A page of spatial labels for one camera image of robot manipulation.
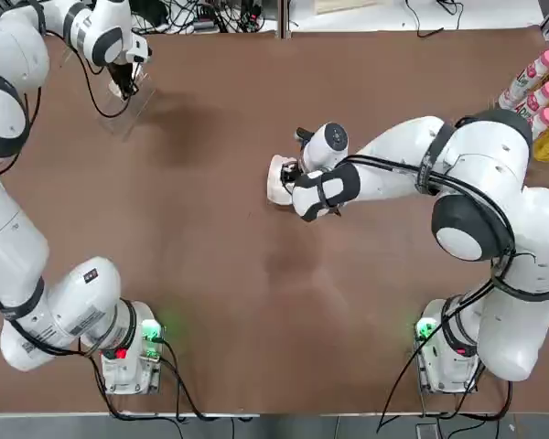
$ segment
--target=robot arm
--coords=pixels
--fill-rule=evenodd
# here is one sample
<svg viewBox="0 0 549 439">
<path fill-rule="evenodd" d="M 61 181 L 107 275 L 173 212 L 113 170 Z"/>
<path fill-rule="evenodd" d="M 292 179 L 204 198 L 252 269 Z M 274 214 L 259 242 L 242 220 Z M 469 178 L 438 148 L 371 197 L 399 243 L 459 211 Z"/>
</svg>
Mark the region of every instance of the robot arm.
<svg viewBox="0 0 549 439">
<path fill-rule="evenodd" d="M 128 0 L 99 0 L 93 11 L 77 0 L 48 0 L 4 12 L 0 23 L 26 21 L 39 32 L 50 31 L 65 38 L 91 64 L 146 62 L 146 40 L 132 32 Z"/>
<path fill-rule="evenodd" d="M 99 66 L 145 62 L 146 41 L 131 32 L 128 0 L 99 0 L 93 12 L 81 2 L 50 0 L 16 7 L 0 17 L 0 162 L 20 152 L 30 123 L 20 96 L 41 87 L 48 73 L 46 31 Z M 92 258 L 48 286 L 42 278 L 48 245 L 0 182 L 0 348 L 19 370 L 34 369 L 81 337 L 102 352 L 108 392 L 147 393 L 155 387 L 158 358 L 145 356 L 148 306 L 120 298 L 114 265 Z"/>
<path fill-rule="evenodd" d="M 526 122 L 504 111 L 484 112 L 449 128 L 435 117 L 423 117 L 394 126 L 354 156 L 348 156 L 347 135 L 337 148 L 322 130 L 299 135 L 297 160 L 273 158 L 269 199 L 292 205 L 303 220 L 312 221 L 352 202 L 421 192 L 434 196 L 431 231 L 452 256 L 497 260 L 513 246 L 521 257 L 513 259 L 504 284 L 494 284 L 444 325 L 422 357 L 430 391 L 465 391 L 480 360 L 502 379 L 526 380 L 549 327 L 549 189 L 523 186 L 532 143 Z M 380 166 L 368 166 L 366 156 L 381 159 Z M 382 167 L 382 160 L 402 166 Z M 426 185 L 431 170 L 473 190 L 439 179 Z M 479 194 L 500 208 L 513 236 Z M 472 293 L 432 301 L 423 321 L 436 327 Z"/>
</svg>

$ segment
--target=table surface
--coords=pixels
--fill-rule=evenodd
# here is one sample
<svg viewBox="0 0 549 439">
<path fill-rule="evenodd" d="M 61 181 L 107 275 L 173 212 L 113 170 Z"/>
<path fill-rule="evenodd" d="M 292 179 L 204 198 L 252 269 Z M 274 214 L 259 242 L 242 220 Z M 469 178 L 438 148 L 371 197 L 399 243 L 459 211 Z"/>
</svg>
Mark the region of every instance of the table surface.
<svg viewBox="0 0 549 439">
<path fill-rule="evenodd" d="M 49 42 L 40 115 L 4 177 L 48 239 L 46 279 L 111 258 L 123 296 L 167 325 L 204 411 L 378 412 L 427 302 L 463 293 L 488 267 L 439 249 L 430 198 L 352 205 L 342 218 L 304 223 L 266 201 L 271 156 L 296 154 L 299 125 L 342 123 L 355 150 L 415 116 L 455 121 L 484 109 L 544 48 L 540 33 L 149 42 L 156 94 L 124 140 L 102 128 L 76 60 L 60 69 L 62 49 Z M 91 374 L 82 359 L 22 373 L 0 354 L 0 412 L 103 412 Z M 488 376 L 465 408 L 497 411 L 503 393 Z M 169 412 L 173 401 L 167 376 L 161 395 L 117 403 Z M 430 399 L 431 408 L 453 405 Z M 512 409 L 549 412 L 549 336 Z M 420 410 L 412 371 L 391 410 Z"/>
</svg>

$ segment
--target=white object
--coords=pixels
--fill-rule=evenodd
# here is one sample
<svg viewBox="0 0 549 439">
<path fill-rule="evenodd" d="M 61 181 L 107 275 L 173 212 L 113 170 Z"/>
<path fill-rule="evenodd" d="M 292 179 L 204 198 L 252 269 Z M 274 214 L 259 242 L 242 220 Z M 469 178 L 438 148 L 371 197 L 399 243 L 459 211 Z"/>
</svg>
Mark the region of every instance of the white object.
<svg viewBox="0 0 549 439">
<path fill-rule="evenodd" d="M 465 231 L 445 227 L 436 235 L 439 245 L 458 259 L 464 261 L 476 261 L 482 255 L 479 243 Z"/>
<path fill-rule="evenodd" d="M 533 130 L 533 140 L 539 137 L 547 128 L 549 128 L 549 108 L 543 108 L 535 116 L 527 119 Z"/>
<path fill-rule="evenodd" d="M 548 113 L 541 112 L 539 119 L 547 123 Z M 517 118 L 515 122 L 519 124 L 521 119 Z M 442 125 L 442 120 L 432 116 L 400 123 L 357 154 L 419 166 Z M 434 171 L 463 181 L 498 205 L 512 225 L 516 251 L 522 256 L 512 262 L 504 277 L 504 281 L 518 292 L 514 293 L 516 296 L 493 288 L 449 322 L 451 337 L 445 337 L 440 331 L 422 350 L 431 391 L 464 391 L 479 359 L 503 380 L 526 380 L 536 364 L 549 327 L 549 296 L 540 295 L 549 292 L 549 189 L 524 186 L 529 151 L 530 146 L 518 129 L 506 123 L 478 119 L 454 131 L 436 158 Z M 355 201 L 418 193 L 415 187 L 417 172 L 384 170 L 360 163 L 332 168 L 331 160 L 319 163 L 319 170 L 305 173 L 294 181 L 293 207 L 306 221 L 329 213 L 326 204 L 345 208 Z M 434 183 L 433 188 L 439 192 L 434 198 L 436 207 L 468 199 L 450 187 Z M 456 214 L 456 206 L 461 209 L 463 203 L 452 206 L 454 210 L 449 213 Z M 449 254 L 475 261 L 489 251 L 492 242 L 482 241 L 482 228 L 473 230 L 471 224 L 463 221 L 451 225 L 443 222 L 445 225 L 441 227 L 439 221 L 445 221 L 447 217 L 436 218 L 435 215 L 434 210 L 434 220 L 439 227 L 433 232 Z M 455 216 L 456 221 L 465 215 L 461 210 Z M 537 296 L 545 300 L 531 299 Z M 446 302 L 443 299 L 436 299 L 427 306 L 423 318 L 440 323 L 442 313 L 450 315 L 461 299 L 462 296 L 456 296 L 449 300 L 447 309 L 444 309 Z"/>
<path fill-rule="evenodd" d="M 528 120 L 549 103 L 549 81 L 514 106 L 514 111 Z"/>
<path fill-rule="evenodd" d="M 348 134 L 337 123 L 321 126 L 302 147 L 299 164 L 304 172 L 332 168 L 348 154 Z"/>
<path fill-rule="evenodd" d="M 91 64 L 147 61 L 145 39 L 132 33 L 128 0 L 99 0 L 93 11 L 74 0 L 40 6 L 47 30 L 65 37 Z M 20 96 L 42 87 L 47 77 L 48 53 L 38 29 L 31 5 L 0 16 L 0 162 L 19 152 L 27 139 L 28 115 Z M 140 356 L 142 321 L 154 318 L 148 306 L 120 300 L 120 274 L 107 259 L 91 258 L 51 287 L 41 277 L 47 260 L 47 241 L 0 182 L 0 310 L 5 317 L 0 349 L 6 362 L 27 371 L 53 359 L 10 323 L 16 321 L 53 348 L 68 348 L 82 337 L 89 348 L 105 349 L 111 355 L 103 365 L 108 392 L 148 392 L 153 366 Z"/>
<path fill-rule="evenodd" d="M 549 71 L 549 50 L 543 52 L 539 58 L 517 75 L 509 88 L 503 91 L 499 97 L 499 106 L 506 110 L 512 108 L 547 71 Z"/>
<path fill-rule="evenodd" d="M 285 185 L 281 181 L 283 166 L 289 163 L 296 164 L 293 158 L 275 155 L 268 167 L 268 178 L 266 179 L 266 197 L 269 201 L 280 206 L 290 206 L 293 203 L 291 199 L 291 190 L 293 185 Z"/>
<path fill-rule="evenodd" d="M 435 0 L 411 0 L 421 30 L 458 27 L 459 9 L 451 16 Z M 293 32 L 415 31 L 416 20 L 403 0 L 379 0 L 378 5 L 316 15 L 315 0 L 292 1 Z M 464 3 L 460 29 L 499 29 L 539 26 L 544 16 L 537 0 L 472 0 Z"/>
</svg>

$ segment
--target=black stripe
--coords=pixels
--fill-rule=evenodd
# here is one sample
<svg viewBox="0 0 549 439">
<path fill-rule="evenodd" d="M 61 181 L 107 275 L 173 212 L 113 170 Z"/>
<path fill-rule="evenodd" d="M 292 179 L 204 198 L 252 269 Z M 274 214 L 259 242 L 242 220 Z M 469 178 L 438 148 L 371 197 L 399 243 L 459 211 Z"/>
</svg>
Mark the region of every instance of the black stripe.
<svg viewBox="0 0 549 439">
<path fill-rule="evenodd" d="M 477 348 L 475 346 L 471 346 L 467 343 L 464 343 L 461 340 L 458 340 L 454 335 L 453 331 L 451 330 L 449 321 L 446 320 L 446 311 L 449 309 L 449 306 L 451 305 L 454 299 L 455 297 L 449 297 L 444 303 L 443 308 L 441 308 L 441 322 L 442 322 L 441 331 L 449 347 L 455 350 L 458 355 L 461 355 L 462 357 L 466 357 L 467 359 L 469 359 L 474 355 L 476 355 L 478 351 Z"/>
<path fill-rule="evenodd" d="M 22 130 L 18 137 L 1 137 L 0 136 L 0 158 L 10 157 L 14 154 L 18 154 L 20 150 L 25 145 L 25 142 L 28 139 L 28 134 L 30 133 L 30 122 L 28 121 L 28 114 L 24 110 L 25 105 L 20 100 L 18 93 L 14 86 L 0 76 L 0 90 L 12 96 L 18 104 L 20 109 L 25 114 L 25 128 Z"/>
<path fill-rule="evenodd" d="M 425 151 L 425 155 L 419 164 L 419 172 L 417 173 L 417 181 L 414 185 L 415 188 L 421 194 L 436 195 L 439 191 L 435 188 L 429 187 L 429 177 L 433 170 L 433 165 L 436 163 L 437 158 L 446 147 L 447 142 L 456 131 L 451 125 L 444 123 L 441 125 L 439 132 L 437 133 L 431 145 Z"/>
<path fill-rule="evenodd" d="M 517 290 L 496 276 L 492 276 L 492 283 L 504 293 L 509 294 L 516 299 L 523 300 L 524 302 L 545 302 L 549 300 L 549 291 L 544 293 L 529 293 L 527 291 Z"/>
<path fill-rule="evenodd" d="M 4 319 L 9 322 L 28 316 L 28 314 L 37 306 L 38 301 L 42 297 L 44 291 L 45 281 L 43 281 L 43 278 L 40 277 L 37 285 L 35 286 L 35 291 L 24 304 L 19 306 L 4 306 L 2 302 L 0 302 L 0 312 L 2 313 L 2 316 L 4 316 Z"/>
<path fill-rule="evenodd" d="M 339 178 L 343 184 L 343 190 L 331 198 L 326 198 L 325 194 L 319 192 L 318 187 L 323 187 L 326 181 Z M 315 187 L 319 194 L 320 201 L 313 204 L 301 219 L 310 222 L 318 217 L 318 212 L 322 209 L 336 208 L 340 204 L 355 199 L 360 194 L 361 183 L 358 169 L 352 163 L 344 163 L 331 171 L 323 173 L 319 177 L 310 178 L 307 174 L 299 177 L 295 182 L 295 188 Z"/>
<path fill-rule="evenodd" d="M 87 9 L 87 7 L 88 6 L 84 5 L 82 2 L 78 2 L 70 7 L 69 11 L 67 11 L 67 15 L 65 15 L 65 20 L 63 20 L 63 37 L 65 38 L 67 44 L 71 44 L 71 25 L 73 25 L 75 17 L 83 9 Z"/>
</svg>

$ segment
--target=bottle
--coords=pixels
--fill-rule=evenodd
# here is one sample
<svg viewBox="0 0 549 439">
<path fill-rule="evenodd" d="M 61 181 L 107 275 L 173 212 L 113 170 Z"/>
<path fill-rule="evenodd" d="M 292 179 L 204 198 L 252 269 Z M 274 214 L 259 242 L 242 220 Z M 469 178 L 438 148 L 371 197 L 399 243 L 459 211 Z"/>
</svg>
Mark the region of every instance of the bottle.
<svg viewBox="0 0 549 439">
<path fill-rule="evenodd" d="M 531 116 L 527 121 L 533 129 L 533 140 L 535 140 L 549 128 L 549 108 L 543 108 L 541 112 Z"/>
<path fill-rule="evenodd" d="M 507 110 L 511 109 L 513 104 L 524 98 L 527 91 L 548 71 L 549 50 L 546 50 L 538 59 L 519 73 L 509 88 L 502 92 L 498 98 L 499 106 Z"/>
<path fill-rule="evenodd" d="M 547 103 L 549 103 L 549 81 L 540 89 L 527 94 L 526 98 L 514 107 L 514 111 L 526 119 L 535 116 Z"/>
</svg>

